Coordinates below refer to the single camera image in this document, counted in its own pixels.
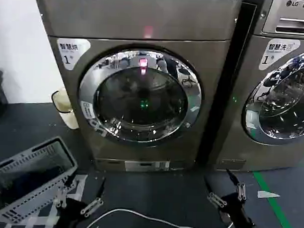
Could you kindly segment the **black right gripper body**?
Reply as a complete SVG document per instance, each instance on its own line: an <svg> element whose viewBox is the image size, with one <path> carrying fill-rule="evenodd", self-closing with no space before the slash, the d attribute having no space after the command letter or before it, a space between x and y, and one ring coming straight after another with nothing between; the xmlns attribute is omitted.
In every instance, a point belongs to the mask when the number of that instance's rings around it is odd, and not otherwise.
<svg viewBox="0 0 304 228"><path fill-rule="evenodd" d="M220 211L230 216L235 228L254 228L254 223L244 210L245 201L238 199L238 193L232 193L221 197L227 204Z"/></svg>

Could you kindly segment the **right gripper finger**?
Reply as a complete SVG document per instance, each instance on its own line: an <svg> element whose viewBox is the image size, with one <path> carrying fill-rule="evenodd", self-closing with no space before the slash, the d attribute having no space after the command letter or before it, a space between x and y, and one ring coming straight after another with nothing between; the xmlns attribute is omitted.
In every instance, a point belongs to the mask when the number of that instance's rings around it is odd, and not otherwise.
<svg viewBox="0 0 304 228"><path fill-rule="evenodd" d="M229 169L226 169L226 172L229 175L232 183L236 186L237 193L238 193L238 199L245 200L246 199L246 189L245 189L246 185L243 182L239 181L239 179Z"/></svg>
<svg viewBox="0 0 304 228"><path fill-rule="evenodd" d="M213 204L215 207L225 207L227 205L227 202L213 192L211 185L209 184L208 179L205 176L203 177L203 179L206 185L206 189L208 191L207 198L209 202Z"/></svg>

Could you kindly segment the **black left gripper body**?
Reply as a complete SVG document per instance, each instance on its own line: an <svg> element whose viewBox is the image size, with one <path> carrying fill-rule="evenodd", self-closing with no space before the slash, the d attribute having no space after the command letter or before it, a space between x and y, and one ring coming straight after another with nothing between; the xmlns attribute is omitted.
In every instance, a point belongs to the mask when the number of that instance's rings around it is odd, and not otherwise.
<svg viewBox="0 0 304 228"><path fill-rule="evenodd" d="M59 219L55 228L76 228L79 222L85 219L81 211L87 207L83 201L77 201L72 198L66 199L66 207L58 208Z"/></svg>

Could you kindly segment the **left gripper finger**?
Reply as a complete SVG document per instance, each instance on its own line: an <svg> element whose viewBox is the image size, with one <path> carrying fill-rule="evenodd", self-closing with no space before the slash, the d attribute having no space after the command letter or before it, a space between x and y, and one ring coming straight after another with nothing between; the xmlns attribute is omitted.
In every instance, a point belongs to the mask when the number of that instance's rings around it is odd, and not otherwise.
<svg viewBox="0 0 304 228"><path fill-rule="evenodd" d="M94 199L92 202L90 202L88 205L86 205L80 212L82 216L89 217L91 214L96 212L97 209L99 209L103 204L104 201L102 199L103 193L104 193L104 185L106 182L106 178L102 179L102 183L97 191L96 199Z"/></svg>
<svg viewBox="0 0 304 228"><path fill-rule="evenodd" d="M57 190L57 196L54 200L54 204L57 208L66 208L67 203L67 194L69 191L73 190L77 185L77 180L75 178L75 175L70 175L65 183L60 186Z"/></svg>

